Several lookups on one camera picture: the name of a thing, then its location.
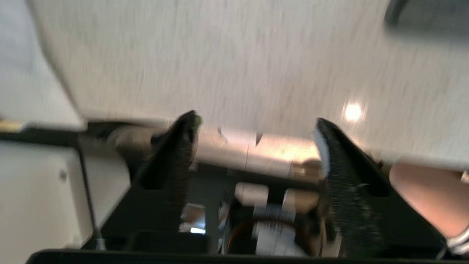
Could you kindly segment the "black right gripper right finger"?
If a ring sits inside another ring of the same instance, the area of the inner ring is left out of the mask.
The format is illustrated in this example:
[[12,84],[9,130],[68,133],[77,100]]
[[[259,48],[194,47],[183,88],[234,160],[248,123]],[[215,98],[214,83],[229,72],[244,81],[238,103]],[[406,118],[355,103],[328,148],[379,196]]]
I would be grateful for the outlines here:
[[441,234],[410,207],[377,164],[337,125],[313,132],[327,197],[348,257],[437,257]]

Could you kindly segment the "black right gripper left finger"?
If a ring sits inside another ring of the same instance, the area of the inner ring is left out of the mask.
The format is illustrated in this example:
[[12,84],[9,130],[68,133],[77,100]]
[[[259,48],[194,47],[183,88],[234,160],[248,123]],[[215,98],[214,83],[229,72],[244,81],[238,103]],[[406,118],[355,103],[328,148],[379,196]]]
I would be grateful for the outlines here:
[[103,225],[102,234],[178,232],[187,202],[198,120],[194,110],[186,112],[162,135]]

